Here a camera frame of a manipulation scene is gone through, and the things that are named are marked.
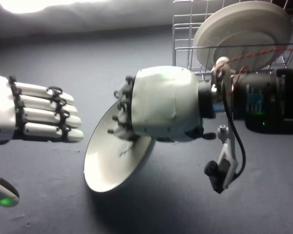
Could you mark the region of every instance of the metal wire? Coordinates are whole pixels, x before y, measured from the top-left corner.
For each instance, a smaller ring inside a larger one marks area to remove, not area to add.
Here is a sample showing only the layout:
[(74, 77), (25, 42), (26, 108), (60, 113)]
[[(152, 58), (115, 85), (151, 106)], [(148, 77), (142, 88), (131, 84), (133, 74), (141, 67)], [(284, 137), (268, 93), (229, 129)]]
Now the metal wire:
[[(293, 67), (293, 43), (289, 44), (271, 44), (271, 45), (237, 45), (237, 46), (212, 46), (212, 47), (194, 47), (193, 46), (193, 38), (195, 35), (194, 30), (200, 28), (203, 22), (211, 16), (216, 11), (224, 8), (225, 6), (241, 2), (241, 0), (176, 0), (173, 2), (173, 15), (172, 15), (172, 41), (173, 41), (173, 50), (172, 50), (172, 65), (187, 67), (194, 74), (202, 75), (202, 78), (206, 75), (210, 74), (211, 67), (208, 67), (208, 59), (204, 62), (204, 64), (200, 64), (198, 59), (196, 58), (196, 53), (194, 50), (209, 50), (210, 49), (220, 49), (227, 51), (230, 48), (241, 48), (241, 56), (243, 56), (243, 51), (247, 50), (249, 47), (260, 47), (264, 46), (274, 46), (274, 47), (287, 47), (288, 50), (282, 53), (282, 56), (274, 61), (272, 64), (267, 66), (266, 68), (256, 71), (256, 64), (258, 62), (258, 58), (255, 63), (250, 67), (252, 72), (271, 72), (273, 68), (287, 68)], [(290, 1), (284, 1), (284, 9), (287, 12), (293, 12), (293, 8), (287, 8)], [(218, 4), (219, 8), (217, 9), (215, 6), (210, 7), (212, 4)]]

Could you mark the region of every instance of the wire rack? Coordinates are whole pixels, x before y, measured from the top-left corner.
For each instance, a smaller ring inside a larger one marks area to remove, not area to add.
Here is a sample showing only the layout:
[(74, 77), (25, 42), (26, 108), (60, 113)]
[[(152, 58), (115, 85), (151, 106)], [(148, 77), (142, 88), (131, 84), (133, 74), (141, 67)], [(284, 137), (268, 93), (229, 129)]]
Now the wire rack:
[[(209, 50), (220, 48), (214, 47), (194, 47), (193, 39), (196, 31), (216, 11), (229, 6), (234, 3), (248, 0), (176, 0), (173, 2), (173, 27), (172, 27), (172, 65), (187, 67), (192, 73), (201, 76), (205, 79), (210, 75), (211, 67), (208, 64), (200, 64), (196, 57), (195, 50)], [(291, 16), (293, 23), (293, 0), (263, 0), (277, 4)], [(239, 46), (226, 46), (223, 49), (229, 50), (239, 48), (241, 56), (247, 47), (261, 47), (263, 45), (239, 45)], [(281, 46), (281, 44), (274, 44), (271, 46)], [(287, 50), (274, 61), (260, 71), (252, 70), (252, 72), (270, 72), (273, 69), (293, 67), (293, 34), (291, 43), (286, 44)]]

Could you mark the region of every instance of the bright light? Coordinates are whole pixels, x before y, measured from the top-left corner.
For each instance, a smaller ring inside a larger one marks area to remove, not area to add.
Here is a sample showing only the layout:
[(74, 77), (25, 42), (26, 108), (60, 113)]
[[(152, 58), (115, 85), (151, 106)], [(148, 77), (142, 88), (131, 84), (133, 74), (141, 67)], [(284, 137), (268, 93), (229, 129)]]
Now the bright light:
[(104, 0), (0, 0), (0, 4), (4, 9), (12, 13), (30, 13), (41, 11), (48, 6), (97, 1)]

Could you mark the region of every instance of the robotic arm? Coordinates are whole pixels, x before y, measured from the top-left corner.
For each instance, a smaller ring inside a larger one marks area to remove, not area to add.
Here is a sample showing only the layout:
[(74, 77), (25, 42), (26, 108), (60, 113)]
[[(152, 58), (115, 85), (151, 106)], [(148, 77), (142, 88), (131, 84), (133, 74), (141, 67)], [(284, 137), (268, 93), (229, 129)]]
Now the robotic arm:
[[(139, 136), (164, 142), (215, 139), (215, 133), (204, 133), (203, 118), (226, 112), (228, 123), (217, 130), (223, 149), (217, 162), (205, 167), (213, 189), (222, 193), (242, 174), (246, 163), (233, 119), (244, 119), (250, 130), (277, 134), (289, 130), (287, 119), (293, 119), (293, 69), (235, 75), (228, 61), (220, 58), (211, 79), (204, 81), (173, 66), (147, 68), (127, 77), (126, 84), (114, 92), (120, 111), (113, 119), (118, 126), (108, 132), (130, 141)], [(235, 140), (242, 152), (238, 172)]]
[[(74, 98), (59, 87), (42, 87), (0, 76), (0, 145), (10, 140), (78, 142), (84, 134)], [(0, 205), (15, 206), (18, 191), (0, 178)]]

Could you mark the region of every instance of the black cable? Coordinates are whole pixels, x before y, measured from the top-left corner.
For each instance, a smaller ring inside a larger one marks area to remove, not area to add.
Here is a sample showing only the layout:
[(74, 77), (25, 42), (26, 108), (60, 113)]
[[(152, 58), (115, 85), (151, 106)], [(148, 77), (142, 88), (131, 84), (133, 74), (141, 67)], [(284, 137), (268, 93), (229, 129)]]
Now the black cable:
[(239, 143), (239, 146), (241, 148), (241, 152), (242, 152), (242, 165), (241, 165), (241, 169), (239, 170), (239, 172), (236, 174), (235, 177), (233, 177), (233, 180), (235, 180), (235, 179), (237, 179), (242, 174), (242, 172), (243, 172), (243, 170), (245, 168), (246, 155), (245, 155), (245, 149), (244, 149), (242, 140), (241, 140), (241, 138), (240, 138), (240, 136), (238, 134), (238, 131), (235, 128), (235, 125), (234, 125), (234, 122), (233, 122), (233, 119), (232, 119), (231, 112), (229, 111), (229, 106), (228, 106), (228, 102), (227, 102), (227, 95), (226, 95), (226, 87), (225, 87), (224, 81), (222, 81), (222, 83), (221, 83), (221, 89), (222, 89), (222, 96), (223, 96), (223, 102), (224, 102), (224, 107), (225, 107), (226, 115), (227, 115), (229, 124), (230, 124), (230, 126), (232, 128), (232, 131), (233, 131), (233, 133), (235, 135), (235, 138), (236, 138), (236, 140)]

